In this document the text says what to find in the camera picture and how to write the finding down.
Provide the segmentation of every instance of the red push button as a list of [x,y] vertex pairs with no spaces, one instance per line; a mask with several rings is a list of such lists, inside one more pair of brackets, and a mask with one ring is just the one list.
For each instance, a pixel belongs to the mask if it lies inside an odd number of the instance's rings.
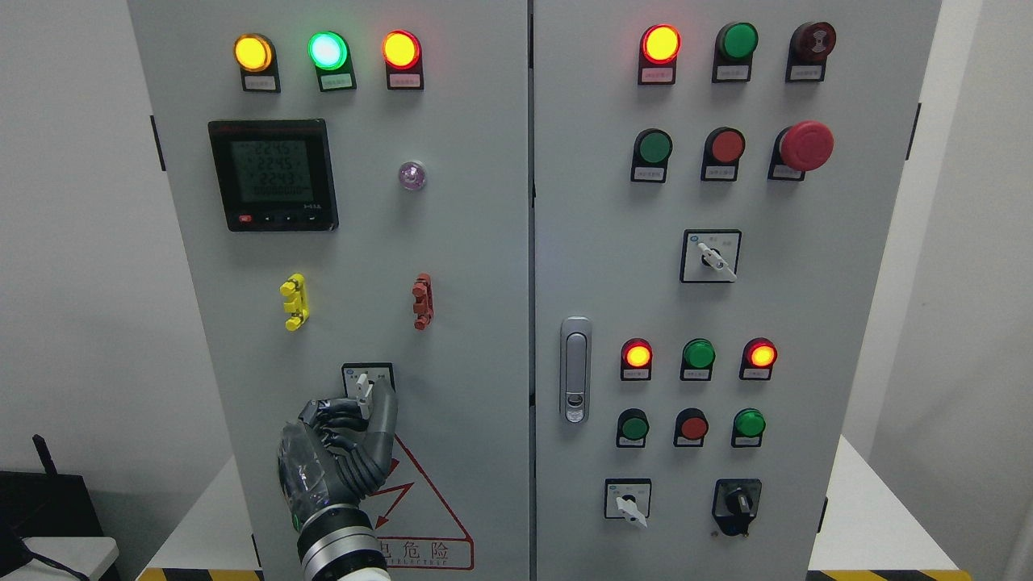
[[833,154],[836,139],[827,125],[801,121],[786,131],[779,153],[786,165],[797,172],[811,172],[824,165]]
[[710,425],[703,418],[689,418],[682,422],[680,431],[686,439],[699,439],[707,435]]
[[835,48],[836,29],[826,22],[805,23],[792,33],[792,52],[802,61],[823,61]]
[[711,155],[721,163],[735,161],[743,156],[744,151],[746,151],[746,140],[742,133],[732,129],[718,133],[711,145]]

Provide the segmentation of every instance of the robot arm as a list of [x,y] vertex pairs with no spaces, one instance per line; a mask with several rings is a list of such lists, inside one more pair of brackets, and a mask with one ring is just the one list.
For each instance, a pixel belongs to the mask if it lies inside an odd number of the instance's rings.
[[[310,401],[283,428],[280,486],[301,532],[305,581],[389,581],[380,543],[358,502],[390,469],[398,401],[389,386],[359,376],[355,398]],[[356,441],[336,430],[347,428]]]

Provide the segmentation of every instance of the lcd display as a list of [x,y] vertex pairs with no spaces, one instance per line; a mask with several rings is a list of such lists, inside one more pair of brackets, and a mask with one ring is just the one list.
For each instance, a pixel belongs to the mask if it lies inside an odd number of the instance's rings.
[[313,202],[304,141],[231,142],[241,202]]

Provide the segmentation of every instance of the emergency stop button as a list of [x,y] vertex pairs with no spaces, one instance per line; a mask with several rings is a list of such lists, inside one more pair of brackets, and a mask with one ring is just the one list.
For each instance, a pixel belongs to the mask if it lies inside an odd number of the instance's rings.
[[775,140],[771,180],[802,181],[804,173],[821,167],[833,155],[836,139],[832,129],[819,121],[801,121],[786,127]]

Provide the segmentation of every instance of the warning sign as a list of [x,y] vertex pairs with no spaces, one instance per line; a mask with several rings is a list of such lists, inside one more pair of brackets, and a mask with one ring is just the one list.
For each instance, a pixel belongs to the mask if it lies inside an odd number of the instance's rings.
[[383,487],[363,501],[380,551],[395,569],[473,569],[473,539],[412,452],[395,436]]

